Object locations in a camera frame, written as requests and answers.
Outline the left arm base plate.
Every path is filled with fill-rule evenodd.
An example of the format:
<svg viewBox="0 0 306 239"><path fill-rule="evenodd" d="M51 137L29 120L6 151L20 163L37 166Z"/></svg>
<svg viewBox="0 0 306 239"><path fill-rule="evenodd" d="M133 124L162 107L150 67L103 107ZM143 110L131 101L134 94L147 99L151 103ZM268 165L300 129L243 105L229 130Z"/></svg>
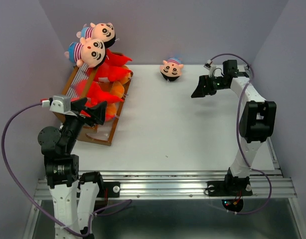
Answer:
<svg viewBox="0 0 306 239"><path fill-rule="evenodd" d="M99 191L100 198L118 198L120 196L121 184L118 181L104 181L102 188Z"/></svg>

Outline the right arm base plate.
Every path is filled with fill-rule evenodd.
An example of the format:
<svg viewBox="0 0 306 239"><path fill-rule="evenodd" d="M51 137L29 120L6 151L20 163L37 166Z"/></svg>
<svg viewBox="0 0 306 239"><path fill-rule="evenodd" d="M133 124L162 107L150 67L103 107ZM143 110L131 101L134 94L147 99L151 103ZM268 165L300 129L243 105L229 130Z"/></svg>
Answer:
<svg viewBox="0 0 306 239"><path fill-rule="evenodd" d="M236 196L252 196L252 190L247 191L245 186L228 185L224 181L207 181L204 194L209 197L232 198Z"/></svg>

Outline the red shark plush back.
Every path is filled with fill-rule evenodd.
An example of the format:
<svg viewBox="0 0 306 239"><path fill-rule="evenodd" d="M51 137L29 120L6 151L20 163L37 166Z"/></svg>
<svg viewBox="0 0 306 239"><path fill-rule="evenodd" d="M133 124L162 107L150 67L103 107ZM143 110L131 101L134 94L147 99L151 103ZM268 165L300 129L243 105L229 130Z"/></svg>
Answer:
<svg viewBox="0 0 306 239"><path fill-rule="evenodd" d="M105 122L110 121L116 114L116 105L108 104L106 107Z"/></svg>

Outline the orange shark plush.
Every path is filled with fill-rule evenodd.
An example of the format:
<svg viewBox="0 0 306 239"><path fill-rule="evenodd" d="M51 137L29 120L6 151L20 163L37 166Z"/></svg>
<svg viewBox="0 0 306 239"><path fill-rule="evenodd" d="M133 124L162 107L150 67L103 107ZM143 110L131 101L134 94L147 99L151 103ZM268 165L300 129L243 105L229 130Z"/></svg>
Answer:
<svg viewBox="0 0 306 239"><path fill-rule="evenodd" d="M128 70L127 74L119 80L119 82L124 85L132 78L133 71L131 71L126 65L122 66L122 68Z"/></svg>
<svg viewBox="0 0 306 239"><path fill-rule="evenodd" d="M113 103L108 104L106 107L106 116L105 116L105 122L109 122L113 119L118 119L120 116L118 115L118 109L120 104L119 103Z"/></svg>
<svg viewBox="0 0 306 239"><path fill-rule="evenodd" d="M126 96L125 87L119 81L102 83L101 88L103 91L109 92L111 95L119 98Z"/></svg>

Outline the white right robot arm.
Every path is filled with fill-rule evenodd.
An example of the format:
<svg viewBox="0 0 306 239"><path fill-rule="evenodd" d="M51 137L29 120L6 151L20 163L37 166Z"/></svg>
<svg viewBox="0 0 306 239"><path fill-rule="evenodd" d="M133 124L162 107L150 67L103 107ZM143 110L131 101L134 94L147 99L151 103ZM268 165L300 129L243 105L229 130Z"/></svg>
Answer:
<svg viewBox="0 0 306 239"><path fill-rule="evenodd" d="M236 138L238 151L224 180L208 181L205 193L210 197L251 196L250 173L253 161L262 144L273 134L277 105L263 98L250 81L249 70L239 71L236 60L222 63L221 76L215 76L216 66L205 63L207 75L199 77L192 98L213 96L219 90L230 89L239 98Z"/></svg>

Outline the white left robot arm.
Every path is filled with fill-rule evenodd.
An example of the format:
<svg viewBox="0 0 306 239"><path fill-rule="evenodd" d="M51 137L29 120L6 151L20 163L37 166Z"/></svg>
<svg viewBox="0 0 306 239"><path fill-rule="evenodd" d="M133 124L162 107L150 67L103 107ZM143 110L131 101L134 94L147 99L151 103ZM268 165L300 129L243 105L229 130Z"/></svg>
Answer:
<svg viewBox="0 0 306 239"><path fill-rule="evenodd" d="M104 124L107 102L87 107L87 101L87 97L73 101L64 95L41 100L42 107L65 117L61 128L45 127L37 138L53 201L57 239L94 238L92 210L96 196L104 192L104 183L99 172L79 176L79 157L72 150L84 125Z"/></svg>

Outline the red shark plush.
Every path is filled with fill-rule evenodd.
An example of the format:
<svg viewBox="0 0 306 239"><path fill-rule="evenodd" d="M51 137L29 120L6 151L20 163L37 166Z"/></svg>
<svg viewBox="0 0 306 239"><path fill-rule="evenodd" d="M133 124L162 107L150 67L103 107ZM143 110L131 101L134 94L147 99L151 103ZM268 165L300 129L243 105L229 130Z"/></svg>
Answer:
<svg viewBox="0 0 306 239"><path fill-rule="evenodd" d="M87 76L95 70L95 76L93 80L95 82L115 82L121 81L124 78L129 78L131 76L131 70L125 67L111 66L107 63L103 63L97 68L88 68Z"/></svg>
<svg viewBox="0 0 306 239"><path fill-rule="evenodd" d="M122 67L132 61L132 58L122 53L112 52L109 48L106 49L106 55L105 63L111 66Z"/></svg>
<svg viewBox="0 0 306 239"><path fill-rule="evenodd" d="M87 81L88 80L84 79L74 86L76 94L82 98L83 98L82 93L86 87ZM108 104L113 104L113 103L124 101L121 97L118 97L118 96L112 95L109 92L103 91L100 85L94 81L91 83L91 86L87 90L85 97L89 98L91 102L96 105L101 102L107 102Z"/></svg>
<svg viewBox="0 0 306 239"><path fill-rule="evenodd" d="M110 121L116 114L116 105L108 104L106 107L105 122Z"/></svg>

